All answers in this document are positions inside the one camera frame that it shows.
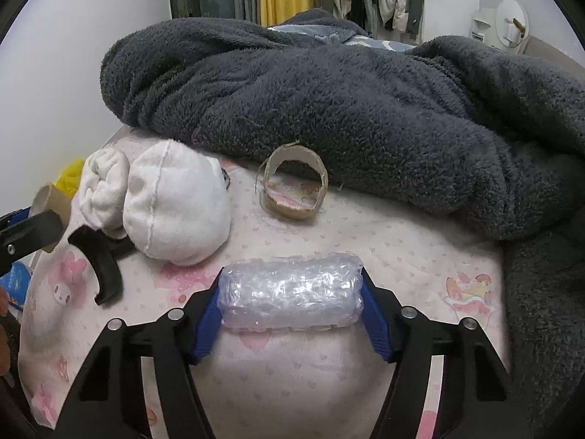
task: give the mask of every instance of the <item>silver screw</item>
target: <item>silver screw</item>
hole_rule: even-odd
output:
[[[463,327],[468,330],[475,330],[478,327],[478,322],[474,318],[467,316],[463,319]]]
[[[112,318],[107,323],[107,327],[113,331],[120,330],[120,327],[122,327],[122,320],[120,320],[119,318]]]
[[[180,320],[183,315],[185,315],[185,312],[183,312],[182,308],[174,308],[167,314],[171,320]]]
[[[400,310],[400,313],[404,318],[415,318],[416,317],[416,308],[414,307],[403,307]]]

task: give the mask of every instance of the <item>pink patterned bed sheet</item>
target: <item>pink patterned bed sheet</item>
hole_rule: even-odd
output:
[[[114,145],[132,162],[158,140],[133,131]],[[233,218],[227,243],[193,267],[131,255],[119,263],[124,295],[109,308],[94,303],[95,273],[66,241],[83,223],[73,200],[67,233],[52,254],[43,253],[24,308],[19,367],[38,422],[55,426],[69,386],[108,320],[152,321],[209,287],[222,266],[240,259],[355,253],[375,284],[393,290],[402,304],[446,322],[475,317],[505,362],[501,255],[494,245],[451,221],[335,187],[314,221],[278,218],[261,206],[255,167],[227,158],[220,162],[231,177]],[[275,183],[284,196],[301,202],[316,189],[292,178]],[[431,437],[441,366],[441,359],[434,360],[418,439]],[[212,354],[192,374],[218,439],[361,439],[371,433],[393,371],[372,351],[358,323],[329,331],[222,330]],[[143,361],[143,377],[152,435],[164,439],[151,360]]]

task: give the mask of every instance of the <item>wrapped package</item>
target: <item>wrapped package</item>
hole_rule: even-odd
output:
[[[250,331],[346,327],[363,310],[363,263],[351,254],[252,259],[224,268],[218,307],[228,328]]]

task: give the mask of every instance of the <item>gray fuzzy blanket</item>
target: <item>gray fuzzy blanket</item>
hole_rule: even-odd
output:
[[[361,34],[319,10],[288,23]],[[463,37],[408,53],[328,42],[166,21],[110,49],[103,99],[125,124],[234,157],[298,140],[332,183],[502,241],[513,379],[541,432],[585,371],[585,86]]]

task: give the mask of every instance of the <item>rolled white sock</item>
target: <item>rolled white sock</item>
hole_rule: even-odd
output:
[[[150,258],[197,264],[227,240],[231,219],[216,159],[166,140],[132,163],[124,228]]]
[[[98,150],[87,158],[81,172],[78,200],[89,226],[110,232],[122,226],[129,171],[127,157],[112,147]]]

